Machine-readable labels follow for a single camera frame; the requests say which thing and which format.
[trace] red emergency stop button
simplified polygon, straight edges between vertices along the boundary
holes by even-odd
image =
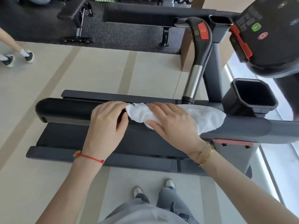
[[[209,40],[209,31],[207,30],[207,26],[204,22],[198,25],[198,29],[202,40]]]

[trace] person's feet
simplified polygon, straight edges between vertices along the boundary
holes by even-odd
[[[172,189],[176,190],[176,185],[174,184],[174,181],[171,178],[166,179],[165,187],[172,188]]]
[[[28,64],[32,64],[34,61],[34,54],[30,50],[26,50],[26,53],[29,54],[29,56],[25,56],[24,58],[26,59]]]
[[[1,61],[3,64],[5,64],[7,67],[13,67],[13,62],[15,61],[15,56],[12,54],[4,55],[7,57],[7,60]]]
[[[139,194],[139,193],[143,193],[143,191],[141,190],[141,188],[139,186],[136,186],[135,188],[133,188],[133,199],[135,199],[135,197]]]

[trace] treadmill handrail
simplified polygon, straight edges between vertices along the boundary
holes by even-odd
[[[43,122],[89,125],[92,110],[101,103],[46,98],[36,104],[36,113]],[[133,120],[129,120],[128,130],[153,132],[143,123]],[[299,140],[299,122],[227,115],[221,127],[200,136],[207,139],[286,144]]]
[[[149,26],[175,27],[177,18],[198,17],[209,21],[210,15],[230,17],[233,21],[240,13],[215,9],[189,9],[178,7],[107,3],[104,7],[104,22],[129,23]]]

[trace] ripped jeans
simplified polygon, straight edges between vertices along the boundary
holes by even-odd
[[[117,207],[110,215],[107,216],[107,218],[122,211],[126,207],[143,203],[150,203],[150,201],[146,195],[140,193],[132,201],[123,203]],[[173,212],[189,224],[199,224],[199,222],[196,221],[194,216],[191,214],[187,205],[181,200],[181,198],[176,194],[176,190],[172,187],[164,187],[161,189],[159,192],[157,207]]]

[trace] person's right hand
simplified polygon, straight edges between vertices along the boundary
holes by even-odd
[[[171,103],[155,102],[147,106],[160,120],[161,125],[154,120],[148,120],[146,124],[173,147],[196,159],[198,152],[202,151],[207,143],[197,134],[191,116],[180,106]]]

